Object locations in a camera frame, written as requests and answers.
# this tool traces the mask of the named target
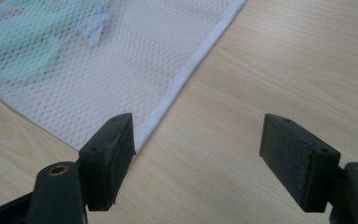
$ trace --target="mesh laundry bag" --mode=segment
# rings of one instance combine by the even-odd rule
[[[137,151],[244,0],[8,0],[0,98],[80,149],[131,112]]]

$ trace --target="light wood surface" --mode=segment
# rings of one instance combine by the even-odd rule
[[[89,223],[328,223],[258,156],[265,113],[358,161],[358,0],[249,0]],[[0,102],[0,204],[76,153]]]

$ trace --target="black rubber pad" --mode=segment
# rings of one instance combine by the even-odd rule
[[[260,156],[304,212],[324,212],[338,151],[290,119],[267,114]]]
[[[115,203],[134,155],[132,114],[108,120],[80,149],[78,163],[87,178],[90,211],[107,211]]]

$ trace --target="wood grain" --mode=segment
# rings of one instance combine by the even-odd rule
[[[358,161],[358,1],[249,0],[89,223],[328,223],[258,156],[265,113]],[[0,204],[76,152],[0,103]]]

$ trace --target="clamp jaw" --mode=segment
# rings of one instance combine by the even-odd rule
[[[340,168],[337,150],[292,120],[270,114],[260,156],[304,212],[323,213],[331,203],[331,223],[358,223],[358,162]]]
[[[34,192],[0,207],[0,223],[87,223],[90,211],[107,211],[135,155],[132,115],[108,120],[79,151],[39,172]]]

